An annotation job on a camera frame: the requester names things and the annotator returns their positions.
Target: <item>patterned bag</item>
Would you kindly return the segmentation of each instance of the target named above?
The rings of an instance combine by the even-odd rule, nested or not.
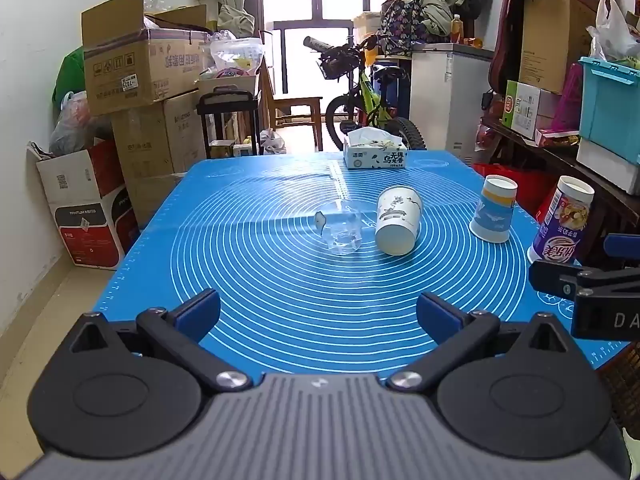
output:
[[[411,57],[413,43],[447,43],[448,37],[435,36],[427,32],[420,0],[404,2],[387,0],[382,5],[380,31],[391,36],[385,40],[385,56]]]

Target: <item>black circular plate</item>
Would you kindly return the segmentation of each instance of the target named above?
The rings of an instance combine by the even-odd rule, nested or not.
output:
[[[187,371],[149,357],[94,352],[101,351],[76,354],[70,369],[36,383],[29,419],[44,447],[126,458],[173,440],[198,414],[202,393]]]
[[[610,400],[596,374],[558,357],[540,351],[465,364],[440,383],[440,411],[465,440],[503,456],[541,460],[583,450],[609,423]]]

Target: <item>floor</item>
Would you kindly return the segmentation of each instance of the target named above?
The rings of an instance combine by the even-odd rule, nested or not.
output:
[[[324,125],[324,150],[335,152]],[[278,129],[288,153],[314,150],[310,126]],[[0,474],[14,478],[41,455],[27,419],[27,398],[36,379],[78,316],[91,310],[113,273],[74,267],[44,307],[0,386]],[[640,463],[640,441],[628,439]],[[632,478],[639,471],[634,466]]]

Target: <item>silver screw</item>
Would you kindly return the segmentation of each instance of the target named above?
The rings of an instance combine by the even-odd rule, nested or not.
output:
[[[247,384],[248,381],[249,377],[242,372],[222,372],[216,375],[216,382],[223,388],[240,388],[240,386]]]
[[[398,388],[413,388],[422,382],[422,376],[416,372],[398,372],[391,376],[391,383]]]

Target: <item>bicycle wheel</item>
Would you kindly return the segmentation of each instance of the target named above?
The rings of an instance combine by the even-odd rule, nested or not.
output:
[[[426,150],[424,139],[418,128],[409,119],[396,117],[386,122],[385,130],[402,140],[410,150]]]
[[[349,110],[348,96],[340,95],[327,105],[326,111],[324,112],[326,129],[329,132],[331,140],[340,151],[342,151],[342,139],[344,138],[344,132],[340,128],[340,123],[348,122],[351,123],[351,125],[355,124],[358,110],[364,110],[364,105],[359,98],[352,99],[351,103],[354,106]]]

